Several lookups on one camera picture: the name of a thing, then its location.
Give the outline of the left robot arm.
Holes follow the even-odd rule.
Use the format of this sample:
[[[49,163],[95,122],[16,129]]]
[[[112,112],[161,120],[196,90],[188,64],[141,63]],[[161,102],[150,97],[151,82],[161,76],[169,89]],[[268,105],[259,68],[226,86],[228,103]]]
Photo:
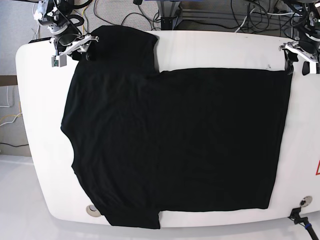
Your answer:
[[[285,71],[290,75],[294,71],[294,63],[299,58],[304,60],[302,75],[318,75],[320,73],[320,2],[318,0],[285,0],[296,19],[283,29],[292,30],[291,41],[283,43],[279,49],[284,51]]]

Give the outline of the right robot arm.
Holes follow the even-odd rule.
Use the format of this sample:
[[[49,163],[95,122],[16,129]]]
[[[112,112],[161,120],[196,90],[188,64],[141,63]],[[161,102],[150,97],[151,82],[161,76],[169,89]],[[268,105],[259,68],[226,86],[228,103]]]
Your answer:
[[[90,47],[92,43],[99,41],[99,37],[80,31],[79,27],[85,23],[85,19],[81,15],[73,14],[74,10],[84,9],[90,3],[90,0],[80,5],[76,5],[73,0],[40,0],[37,3],[33,18],[39,26],[47,27],[52,35],[52,67],[66,66],[68,56],[75,61],[96,59]]]

